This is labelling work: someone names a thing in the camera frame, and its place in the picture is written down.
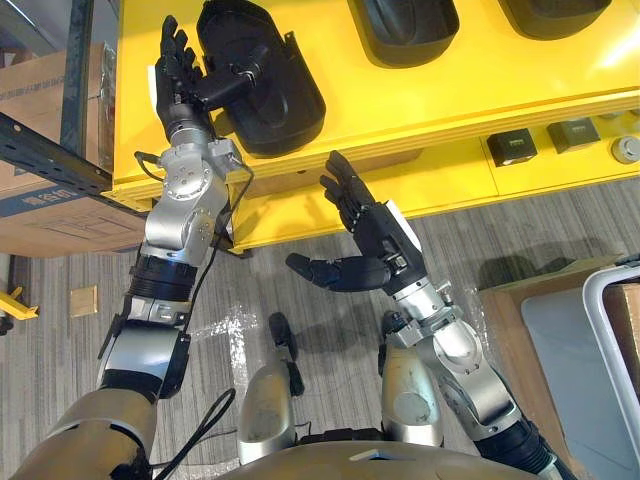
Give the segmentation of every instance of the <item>gray carpet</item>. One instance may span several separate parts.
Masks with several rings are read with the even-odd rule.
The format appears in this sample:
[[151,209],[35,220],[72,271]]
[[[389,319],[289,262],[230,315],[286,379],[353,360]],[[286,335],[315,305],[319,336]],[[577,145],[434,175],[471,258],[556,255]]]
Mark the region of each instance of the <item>gray carpet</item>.
[[[452,281],[455,299],[499,367],[477,289],[559,268],[571,259],[640,251],[638,205],[640,182],[627,180],[412,224],[434,283]],[[269,349],[266,319],[278,310],[296,333],[307,387],[294,401],[296,422],[311,421],[314,433],[379,426],[378,322],[391,304],[381,292],[334,294],[312,287],[284,266],[292,251],[316,258],[356,253],[349,236],[339,234],[260,248],[247,260],[219,256],[195,309],[182,390],[160,405],[153,461],[177,452],[223,390],[235,385],[242,396]],[[133,260],[131,253],[17,261],[16,280],[25,284],[41,314],[0,338],[0,478],[15,471],[64,410],[94,387],[96,356],[128,288]],[[70,318],[69,290],[92,284],[98,285],[99,313]],[[215,432],[235,426],[238,406]],[[473,453],[449,412],[445,422],[446,445]],[[210,478],[232,468],[235,459],[235,437],[223,435],[196,447],[185,461],[192,466],[175,478]]]

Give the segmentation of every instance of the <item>yellow shelf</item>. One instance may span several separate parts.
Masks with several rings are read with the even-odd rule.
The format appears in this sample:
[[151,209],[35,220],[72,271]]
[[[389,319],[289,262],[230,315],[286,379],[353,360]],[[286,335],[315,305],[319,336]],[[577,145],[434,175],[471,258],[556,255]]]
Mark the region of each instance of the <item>yellow shelf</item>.
[[[416,160],[362,177],[377,199],[392,198],[408,218],[638,177],[640,165],[619,163],[610,148],[616,138],[640,132],[640,117],[593,120],[602,140],[581,150],[558,155],[546,129],[537,127],[530,130],[538,155],[526,163],[496,167],[486,138],[475,138],[427,147]],[[238,250],[343,230],[320,186],[245,199],[233,225]]]
[[[406,69],[370,60],[350,0],[257,1],[282,34],[295,32],[327,115],[320,135],[300,150],[278,158],[244,158],[261,178],[317,167],[332,149],[360,160],[637,107],[640,23],[635,1],[615,0],[594,24],[573,36],[536,41],[513,30],[497,0],[458,0],[460,31],[449,49],[433,62]],[[147,81],[147,67],[158,57],[160,25],[166,14],[175,15],[201,54],[195,32],[200,10],[201,2],[195,1],[125,0],[122,5],[114,187],[108,196],[138,210],[150,208],[160,186],[144,176],[133,152],[167,148]],[[459,183],[476,168],[473,158],[463,158],[453,165],[441,160],[439,172],[451,169],[446,175]],[[402,175],[407,168],[387,173]],[[231,183],[241,180],[239,175],[230,178]],[[475,204],[484,198],[479,193],[473,188],[465,202]]]

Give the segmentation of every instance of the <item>small square object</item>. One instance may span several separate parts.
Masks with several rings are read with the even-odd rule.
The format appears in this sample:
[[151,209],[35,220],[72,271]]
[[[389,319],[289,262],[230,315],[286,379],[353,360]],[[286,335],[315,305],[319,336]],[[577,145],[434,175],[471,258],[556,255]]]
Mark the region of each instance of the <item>small square object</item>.
[[75,288],[69,296],[69,314],[71,318],[82,317],[98,312],[98,286]]
[[600,141],[600,135],[590,118],[552,123],[547,131],[558,153],[578,150]]
[[487,145],[496,167],[526,162],[538,154],[527,128],[494,133],[487,138]]

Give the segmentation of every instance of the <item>black cable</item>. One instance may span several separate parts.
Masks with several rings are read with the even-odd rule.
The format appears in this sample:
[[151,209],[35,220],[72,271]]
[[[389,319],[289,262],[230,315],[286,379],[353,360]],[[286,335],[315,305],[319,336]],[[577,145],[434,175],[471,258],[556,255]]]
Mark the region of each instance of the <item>black cable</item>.
[[[213,413],[218,408],[218,405],[222,403],[225,397],[228,397],[227,401],[224,403],[224,405],[222,405],[220,411],[218,411],[218,413],[216,413],[214,417],[211,418],[211,415],[213,415]],[[211,405],[211,408],[200,422],[200,425],[198,425],[198,428],[196,428],[196,431],[193,432],[191,438],[187,440],[187,443],[184,444],[184,447],[180,449],[176,456],[173,457],[173,459],[167,464],[166,467],[162,469],[162,471],[154,478],[154,480],[163,480],[167,478],[171,474],[171,472],[173,472],[173,470],[184,459],[184,457],[187,456],[189,451],[198,443],[198,441],[204,436],[204,434],[211,430],[211,428],[216,423],[218,423],[222,416],[227,413],[227,410],[229,410],[229,407],[231,406],[235,398],[236,389],[230,388],[229,390],[226,390],[222,395],[220,395],[215,402],[213,402],[213,405]]]
[[[302,427],[306,427],[308,426],[309,428],[307,429],[307,435],[311,435],[311,420],[308,420],[304,423],[297,423],[295,425],[296,428],[302,428]],[[207,440],[211,440],[213,438],[218,438],[218,437],[223,437],[225,435],[231,435],[232,433],[238,433],[238,429],[237,428],[233,428],[231,430],[226,430],[224,432],[216,432],[216,433],[212,433],[211,435],[207,435],[206,437],[202,437],[200,440],[198,440],[196,443],[194,443],[194,447],[196,445],[201,444],[202,442],[205,442]],[[171,461],[167,461],[167,462],[159,462],[159,463],[152,463],[151,465],[149,465],[151,467],[152,470],[158,470],[160,468],[164,468],[165,466],[169,465],[171,463]]]
[[[231,435],[232,433],[237,433],[238,429],[234,428],[231,430],[226,430],[224,432],[216,432],[216,433],[212,433],[211,435],[207,435],[206,437],[202,437],[200,440],[198,440],[193,446],[195,447],[196,445],[201,444],[202,442],[205,442],[207,440],[211,440],[212,438],[218,438],[218,437],[223,437],[225,435]],[[169,465],[171,463],[171,460],[166,461],[166,462],[159,462],[159,463],[152,463],[151,465],[149,465],[151,467],[152,470],[158,470],[160,468],[165,467],[166,465]]]
[[[236,198],[236,201],[233,202],[233,206],[231,207],[231,211],[229,212],[229,218],[227,218],[227,221],[224,224],[223,230],[227,229],[227,226],[229,225],[229,222],[231,221],[231,217],[233,216],[234,212],[236,211],[236,209],[238,208],[238,205],[240,204],[240,200],[242,200],[242,197],[244,197],[244,194],[247,193],[247,190],[249,189],[249,186],[251,185],[251,182],[253,182],[253,177],[254,177],[254,173],[253,170],[251,170],[251,168],[247,165],[240,165],[241,168],[247,172],[249,174],[249,180],[247,180],[247,182],[244,184],[244,187],[242,187],[242,190],[240,191],[240,194],[238,195],[238,198]],[[202,275],[200,275],[200,278],[198,279],[198,283],[196,284],[196,288],[193,290],[193,295],[191,296],[191,307],[189,308],[189,315],[187,316],[187,319],[185,320],[184,323],[184,331],[187,331],[187,327],[189,326],[189,322],[191,322],[191,314],[193,313],[193,307],[196,304],[196,298],[198,298],[198,293],[200,293],[200,288],[202,287],[202,284],[204,283],[204,279],[207,276],[207,274],[209,273],[209,270],[211,269],[211,266],[213,265],[213,261],[216,258],[216,253],[218,253],[218,248],[220,247],[220,242],[222,241],[222,234],[218,233],[218,237],[216,238],[215,242],[213,243],[213,249],[211,251],[211,256],[209,257],[209,261],[207,262],[207,266],[204,267],[204,270],[202,271]]]
[[157,180],[158,182],[164,182],[164,179],[162,177],[159,177],[151,173],[151,171],[144,164],[144,162],[146,161],[149,163],[153,163],[155,165],[155,162],[152,159],[154,158],[157,159],[158,157],[156,157],[155,155],[144,153],[144,152],[136,152],[133,154],[133,156],[136,157],[136,160],[138,161],[138,165],[140,165],[140,168],[144,173],[146,173],[149,177],[153,178],[154,180]]

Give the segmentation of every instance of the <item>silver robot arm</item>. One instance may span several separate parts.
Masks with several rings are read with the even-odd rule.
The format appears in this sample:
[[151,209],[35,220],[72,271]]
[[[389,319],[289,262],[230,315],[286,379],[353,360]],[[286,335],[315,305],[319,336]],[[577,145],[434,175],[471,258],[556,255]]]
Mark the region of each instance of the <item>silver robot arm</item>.
[[171,147],[159,158],[136,154],[165,170],[162,196],[100,351],[97,389],[67,410],[13,479],[151,478],[157,402],[180,389],[197,271],[216,225],[231,214],[226,175],[242,165],[233,142],[215,137],[208,113],[189,96],[202,74],[176,26],[173,17],[165,21],[156,65],[157,111]]
[[[291,254],[287,265],[333,291],[381,288],[404,314],[392,328],[383,327],[387,348],[415,349],[484,458],[544,478],[574,480],[487,362],[477,333],[462,319],[462,310],[446,289],[439,292],[432,285],[420,242],[393,202],[376,202],[339,153],[332,152],[326,166],[335,180],[321,178],[325,196],[338,208],[362,256],[326,261]],[[415,410],[415,403],[406,405]]]

